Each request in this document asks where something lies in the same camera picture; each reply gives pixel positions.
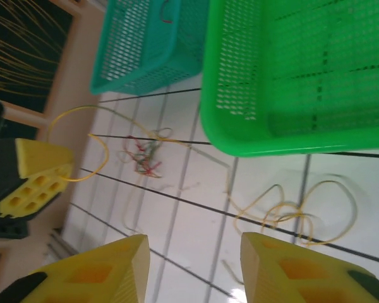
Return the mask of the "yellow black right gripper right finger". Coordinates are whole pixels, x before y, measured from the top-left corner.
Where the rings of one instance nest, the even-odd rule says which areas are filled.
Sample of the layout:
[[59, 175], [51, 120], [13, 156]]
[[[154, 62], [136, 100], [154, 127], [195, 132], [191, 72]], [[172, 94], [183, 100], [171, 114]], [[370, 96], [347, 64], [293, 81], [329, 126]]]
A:
[[379, 279], [366, 269], [255, 232], [241, 236], [248, 302], [379, 302]]

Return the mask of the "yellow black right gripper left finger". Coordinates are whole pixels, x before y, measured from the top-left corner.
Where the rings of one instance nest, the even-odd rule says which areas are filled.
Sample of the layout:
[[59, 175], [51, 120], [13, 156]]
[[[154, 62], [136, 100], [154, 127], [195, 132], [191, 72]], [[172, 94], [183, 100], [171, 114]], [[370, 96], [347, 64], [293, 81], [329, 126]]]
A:
[[45, 265], [0, 292], [0, 302], [144, 302], [147, 235], [136, 234]]

